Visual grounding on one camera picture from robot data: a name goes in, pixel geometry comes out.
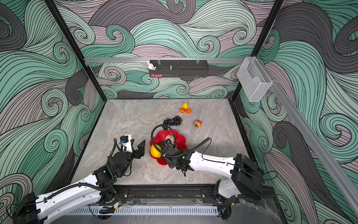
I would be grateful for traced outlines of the red flower-shaped bowl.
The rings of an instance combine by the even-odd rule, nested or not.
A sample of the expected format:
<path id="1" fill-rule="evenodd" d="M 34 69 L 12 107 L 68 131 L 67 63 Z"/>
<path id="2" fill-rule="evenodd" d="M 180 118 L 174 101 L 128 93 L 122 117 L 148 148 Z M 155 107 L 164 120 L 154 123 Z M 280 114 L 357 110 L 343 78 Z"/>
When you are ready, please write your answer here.
<path id="1" fill-rule="evenodd" d="M 179 149 L 182 149 L 183 151 L 187 150 L 187 146 L 186 146 L 186 138 L 179 134 L 176 130 L 174 130 L 174 135 L 172 134 L 171 131 L 165 131 L 165 130 L 162 130 L 162 131 L 159 131 L 156 136 L 154 136 L 154 143 L 159 145 L 161 147 L 161 150 L 164 149 L 164 147 L 166 146 L 165 145 L 165 137 L 167 135 L 172 135 L 174 137 L 176 137 L 176 149 L 179 150 Z M 167 162 L 165 161 L 165 159 L 161 156 L 160 158 L 153 158 L 157 161 L 158 164 L 160 165 L 167 165 Z"/>

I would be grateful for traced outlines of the yellow lemon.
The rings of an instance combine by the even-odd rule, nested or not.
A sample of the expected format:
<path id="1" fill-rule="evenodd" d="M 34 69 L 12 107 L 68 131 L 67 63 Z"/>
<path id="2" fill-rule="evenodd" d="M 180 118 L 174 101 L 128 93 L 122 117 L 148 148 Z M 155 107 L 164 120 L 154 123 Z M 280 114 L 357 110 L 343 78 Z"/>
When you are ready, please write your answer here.
<path id="1" fill-rule="evenodd" d="M 161 147 L 157 144 L 153 144 L 150 148 L 150 155 L 152 158 L 160 158 L 161 157 Z"/>

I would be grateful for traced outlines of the small yellow citrus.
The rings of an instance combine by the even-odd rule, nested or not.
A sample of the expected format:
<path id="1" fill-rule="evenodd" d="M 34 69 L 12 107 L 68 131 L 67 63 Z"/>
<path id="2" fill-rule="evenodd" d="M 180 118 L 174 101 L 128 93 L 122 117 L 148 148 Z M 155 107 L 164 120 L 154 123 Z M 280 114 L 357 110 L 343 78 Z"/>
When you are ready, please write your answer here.
<path id="1" fill-rule="evenodd" d="M 186 110 L 186 109 L 189 108 L 189 104 L 188 104 L 188 103 L 184 103 L 181 107 L 182 107 L 184 110 Z"/>

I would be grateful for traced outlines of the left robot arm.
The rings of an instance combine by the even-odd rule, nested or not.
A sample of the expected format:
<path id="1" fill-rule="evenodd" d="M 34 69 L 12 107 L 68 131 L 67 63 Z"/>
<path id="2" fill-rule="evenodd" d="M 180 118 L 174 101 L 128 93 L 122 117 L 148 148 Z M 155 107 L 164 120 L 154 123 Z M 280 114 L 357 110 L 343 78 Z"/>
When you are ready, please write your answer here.
<path id="1" fill-rule="evenodd" d="M 50 224 L 70 212 L 94 203 L 111 203 L 117 197 L 114 184 L 131 172 L 134 159 L 145 154 L 145 141 L 132 149 L 134 141 L 114 141 L 104 166 L 80 181 L 57 191 L 23 197 L 11 214 L 14 224 Z"/>

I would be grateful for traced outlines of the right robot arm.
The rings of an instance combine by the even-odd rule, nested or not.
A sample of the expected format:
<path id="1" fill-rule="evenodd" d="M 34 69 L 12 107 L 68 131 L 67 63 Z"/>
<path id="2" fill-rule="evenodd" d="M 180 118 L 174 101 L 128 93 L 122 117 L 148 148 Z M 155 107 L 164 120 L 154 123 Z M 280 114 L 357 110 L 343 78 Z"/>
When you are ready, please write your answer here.
<path id="1" fill-rule="evenodd" d="M 244 195 L 253 200 L 261 200 L 263 189 L 263 170 L 247 156 L 237 154 L 236 157 L 216 157 L 197 151 L 182 151 L 172 146 L 165 146 L 161 153 L 170 168 L 183 173 L 190 171 L 206 171 L 226 177 L 220 180 L 218 194 L 229 199 L 236 195 Z"/>

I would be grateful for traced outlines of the black grape bunch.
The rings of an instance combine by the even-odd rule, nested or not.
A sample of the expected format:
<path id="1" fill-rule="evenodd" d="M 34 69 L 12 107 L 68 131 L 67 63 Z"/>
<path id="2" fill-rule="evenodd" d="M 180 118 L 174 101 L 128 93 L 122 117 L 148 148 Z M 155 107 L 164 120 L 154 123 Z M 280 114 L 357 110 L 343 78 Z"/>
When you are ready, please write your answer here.
<path id="1" fill-rule="evenodd" d="M 182 118 L 178 115 L 171 119 L 165 119 L 163 121 L 163 125 L 167 125 L 167 126 L 180 126 L 181 123 L 182 123 Z"/>

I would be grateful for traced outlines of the white rabbit figurine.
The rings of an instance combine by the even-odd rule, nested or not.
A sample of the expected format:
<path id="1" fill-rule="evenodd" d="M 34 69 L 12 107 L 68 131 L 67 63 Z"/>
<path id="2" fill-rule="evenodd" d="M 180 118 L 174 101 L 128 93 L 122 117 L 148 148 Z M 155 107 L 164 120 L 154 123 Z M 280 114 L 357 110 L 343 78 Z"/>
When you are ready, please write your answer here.
<path id="1" fill-rule="evenodd" d="M 149 70 L 156 70 L 156 66 L 154 66 L 153 63 L 151 63 L 149 60 L 146 62 Z"/>

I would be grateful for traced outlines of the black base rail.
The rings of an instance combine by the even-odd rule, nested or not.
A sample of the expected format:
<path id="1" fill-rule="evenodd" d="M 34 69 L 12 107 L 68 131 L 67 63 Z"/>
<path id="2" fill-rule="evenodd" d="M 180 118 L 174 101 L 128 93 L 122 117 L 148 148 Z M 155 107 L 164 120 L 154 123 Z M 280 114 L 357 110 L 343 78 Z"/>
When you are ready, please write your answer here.
<path id="1" fill-rule="evenodd" d="M 170 185 L 114 185 L 105 193 L 99 192 L 100 199 L 96 203 L 122 202 L 130 203 L 140 199 L 193 199 L 201 203 L 229 204 L 240 199 L 257 202 L 243 194 L 225 198 L 219 195 L 215 184 L 170 184 Z"/>

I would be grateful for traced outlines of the black wall shelf tray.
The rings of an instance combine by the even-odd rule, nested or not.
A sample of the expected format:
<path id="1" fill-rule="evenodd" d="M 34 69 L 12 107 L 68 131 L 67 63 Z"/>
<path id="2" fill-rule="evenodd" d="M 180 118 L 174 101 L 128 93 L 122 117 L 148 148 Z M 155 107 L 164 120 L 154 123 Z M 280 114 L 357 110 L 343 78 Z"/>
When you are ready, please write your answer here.
<path id="1" fill-rule="evenodd" d="M 151 75 L 163 77 L 194 78 L 206 77 L 209 66 L 206 60 L 150 60 L 156 70 L 149 70 Z"/>

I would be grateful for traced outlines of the clear plastic wall bin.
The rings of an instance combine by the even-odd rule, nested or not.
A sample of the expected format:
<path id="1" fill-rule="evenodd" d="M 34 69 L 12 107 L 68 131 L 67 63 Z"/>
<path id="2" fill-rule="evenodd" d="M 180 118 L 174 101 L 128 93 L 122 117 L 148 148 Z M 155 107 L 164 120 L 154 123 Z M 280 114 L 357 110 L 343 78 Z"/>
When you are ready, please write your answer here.
<path id="1" fill-rule="evenodd" d="M 246 57 L 237 77 L 249 102 L 261 101 L 273 84 L 264 62 L 257 57 Z"/>

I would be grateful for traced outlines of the aluminium rail right wall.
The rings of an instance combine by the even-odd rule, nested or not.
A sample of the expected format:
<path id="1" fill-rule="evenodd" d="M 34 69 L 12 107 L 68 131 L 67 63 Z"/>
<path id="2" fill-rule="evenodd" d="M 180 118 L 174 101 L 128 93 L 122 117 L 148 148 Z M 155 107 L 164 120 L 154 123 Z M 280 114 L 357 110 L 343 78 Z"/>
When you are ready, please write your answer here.
<path id="1" fill-rule="evenodd" d="M 265 66 L 265 63 L 261 59 L 258 59 L 258 62 L 263 69 L 263 75 L 271 81 L 271 88 L 273 89 L 273 92 L 275 92 L 275 94 L 278 96 L 282 106 L 293 119 L 297 129 L 301 132 L 308 146 L 313 149 L 317 158 L 321 161 L 322 165 L 341 191 L 347 203 L 350 205 L 351 209 L 355 214 L 357 214 L 358 189 L 346 174 L 346 172 L 343 171 L 338 162 L 333 158 L 328 148 L 321 141 L 317 133 L 312 129 L 297 107 L 290 101 L 289 98 L 287 98 L 279 83 L 270 74 L 269 70 Z"/>

